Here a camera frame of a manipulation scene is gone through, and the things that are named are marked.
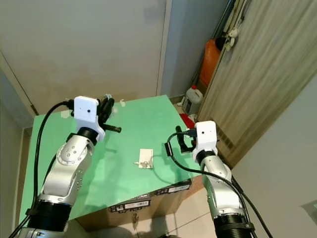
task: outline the green table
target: green table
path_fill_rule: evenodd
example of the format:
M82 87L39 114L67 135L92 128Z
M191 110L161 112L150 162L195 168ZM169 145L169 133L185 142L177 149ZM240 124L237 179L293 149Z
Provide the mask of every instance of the green table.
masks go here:
M167 138L175 132L177 125L185 129L184 122L170 100L166 96L159 96L125 104L125 107L120 103L114 105L118 111L107 123L122 127L122 132L107 131L104 141L96 145L70 219L196 176L180 169L166 156L164 143ZM33 124L20 220L32 202L35 146L43 118L35 117ZM62 118L58 112L53 113L47 121L40 150L39 192L50 160L71 132L76 132L72 117ZM198 169L190 154L180 154L176 139L172 147L175 157L183 165ZM140 169L134 164L139 161L141 148L154 150L153 169Z

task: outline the cardboard box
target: cardboard box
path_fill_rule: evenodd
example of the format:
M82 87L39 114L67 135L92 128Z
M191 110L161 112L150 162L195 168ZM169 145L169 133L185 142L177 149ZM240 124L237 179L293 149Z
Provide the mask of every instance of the cardboard box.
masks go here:
M86 231L91 232L175 213L191 183L188 179L79 217L77 221Z

